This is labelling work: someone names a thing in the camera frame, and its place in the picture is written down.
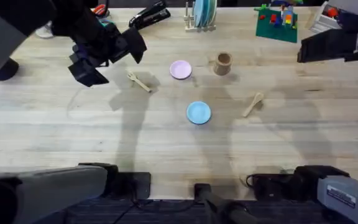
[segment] cable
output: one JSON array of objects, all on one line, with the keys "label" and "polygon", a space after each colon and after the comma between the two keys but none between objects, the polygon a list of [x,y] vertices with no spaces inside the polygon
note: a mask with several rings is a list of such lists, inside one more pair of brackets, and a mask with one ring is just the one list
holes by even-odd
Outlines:
[{"label": "cable", "polygon": [[127,210],[125,210],[124,212],[122,212],[121,213],[121,215],[119,215],[117,218],[116,218],[116,220],[112,223],[112,224],[117,224],[123,217],[124,217],[124,215],[126,215],[129,211],[131,211],[133,208],[135,207],[135,204],[132,204],[131,206],[129,206],[128,208],[127,208]]},{"label": "cable", "polygon": [[142,208],[141,204],[139,204],[139,202],[133,201],[132,203],[134,204],[134,206],[139,209],[140,211],[143,212],[148,212],[148,213],[162,213],[162,214],[172,214],[172,213],[180,213],[180,212],[185,212],[189,209],[191,209],[194,205],[196,205],[196,202],[192,202],[189,206],[185,207],[185,208],[181,208],[178,210],[149,210],[146,208]]},{"label": "cable", "polygon": [[254,189],[254,186],[252,184],[250,184],[248,182],[248,180],[253,177],[255,174],[251,174],[251,175],[248,175],[247,178],[246,178],[246,181],[244,181],[241,177],[240,177],[240,182],[241,184],[244,186],[244,187],[248,187],[250,189]]}]

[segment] wooden spoon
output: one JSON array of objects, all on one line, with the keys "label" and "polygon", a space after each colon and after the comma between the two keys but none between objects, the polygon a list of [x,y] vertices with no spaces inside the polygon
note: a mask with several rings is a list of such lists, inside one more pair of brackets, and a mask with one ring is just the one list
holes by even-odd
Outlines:
[{"label": "wooden spoon", "polygon": [[248,115],[251,113],[252,109],[254,109],[255,105],[259,102],[261,102],[264,98],[263,93],[256,93],[254,96],[254,100],[252,101],[251,105],[248,106],[248,108],[243,112],[243,117],[248,117]]}]

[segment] black stapler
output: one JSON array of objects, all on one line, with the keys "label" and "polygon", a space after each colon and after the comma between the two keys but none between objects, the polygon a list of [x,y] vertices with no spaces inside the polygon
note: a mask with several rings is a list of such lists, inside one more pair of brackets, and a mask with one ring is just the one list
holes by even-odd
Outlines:
[{"label": "black stapler", "polygon": [[169,17],[171,17],[171,14],[167,9],[167,3],[161,0],[136,14],[136,16],[129,21],[129,27],[135,27],[137,30],[141,30],[144,27],[148,27]]}]

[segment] plate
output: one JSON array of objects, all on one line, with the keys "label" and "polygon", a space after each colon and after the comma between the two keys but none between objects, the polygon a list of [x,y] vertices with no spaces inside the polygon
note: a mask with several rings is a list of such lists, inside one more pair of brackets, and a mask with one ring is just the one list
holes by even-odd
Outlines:
[{"label": "plate", "polygon": [[187,107],[186,115],[194,124],[205,124],[211,119],[211,108],[202,101],[195,101]]},{"label": "plate", "polygon": [[203,20],[201,21],[203,27],[208,25],[211,8],[211,0],[204,0]]},{"label": "plate", "polygon": [[171,64],[169,71],[173,78],[183,80],[191,75],[191,65],[185,60],[178,60]]},{"label": "plate", "polygon": [[204,0],[196,0],[196,4],[194,6],[194,22],[195,27],[199,27],[201,25],[201,20],[203,18],[203,9],[204,8]]},{"label": "plate", "polygon": [[218,6],[218,0],[210,0],[212,7],[211,7],[211,12],[209,13],[209,20],[208,20],[208,25],[212,25],[215,22],[215,17],[216,17],[216,8]]}]

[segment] toy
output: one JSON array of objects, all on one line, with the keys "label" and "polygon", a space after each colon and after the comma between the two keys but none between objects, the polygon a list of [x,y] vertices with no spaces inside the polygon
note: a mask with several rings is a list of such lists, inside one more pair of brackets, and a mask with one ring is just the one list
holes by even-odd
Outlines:
[{"label": "toy", "polygon": [[281,11],[274,11],[270,8],[259,11],[259,17],[269,17],[270,20],[259,19],[257,21],[256,36],[297,43],[298,31],[296,21],[298,15],[293,12],[293,4],[302,3],[302,1],[272,0],[272,2],[282,3]]},{"label": "toy", "polygon": [[277,20],[277,15],[276,14],[272,14],[271,18],[270,18],[270,23],[275,23]]},{"label": "toy", "polygon": [[335,18],[336,16],[339,15],[339,12],[336,8],[332,7],[327,10],[327,15],[331,18]]},{"label": "toy", "polygon": [[268,7],[266,4],[262,4],[262,6],[260,6],[258,8],[254,8],[255,11],[261,11],[264,9],[270,9],[270,6]]}]

